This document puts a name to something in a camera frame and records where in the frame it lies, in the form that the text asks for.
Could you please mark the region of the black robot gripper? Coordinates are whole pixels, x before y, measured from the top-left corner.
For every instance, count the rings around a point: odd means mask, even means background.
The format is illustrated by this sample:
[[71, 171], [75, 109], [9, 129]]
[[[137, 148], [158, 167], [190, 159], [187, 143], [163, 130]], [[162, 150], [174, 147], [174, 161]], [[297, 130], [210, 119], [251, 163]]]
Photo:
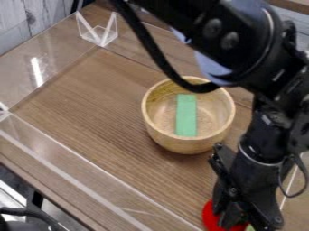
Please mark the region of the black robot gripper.
[[214, 145], [208, 159], [216, 174], [212, 211], [218, 225], [226, 230], [252, 225], [255, 231], [277, 231], [285, 221], [279, 211], [278, 180], [287, 177], [291, 161], [265, 164], [250, 160], [246, 152], [232, 152], [222, 143]]

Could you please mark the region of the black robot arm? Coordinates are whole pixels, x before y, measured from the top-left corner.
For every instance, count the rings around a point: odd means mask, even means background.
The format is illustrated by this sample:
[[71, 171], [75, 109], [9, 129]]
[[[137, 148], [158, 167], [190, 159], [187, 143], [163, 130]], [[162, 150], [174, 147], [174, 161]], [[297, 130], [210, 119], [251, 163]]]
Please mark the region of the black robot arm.
[[195, 51], [208, 81], [191, 84], [167, 62], [153, 37], [124, 0], [115, 6], [153, 63], [194, 93], [240, 87], [252, 93], [252, 117], [238, 148], [215, 145], [212, 213], [218, 227], [250, 224], [278, 231], [277, 195], [309, 151], [309, 56], [297, 48], [295, 25], [266, 0], [132, 0], [163, 21]]

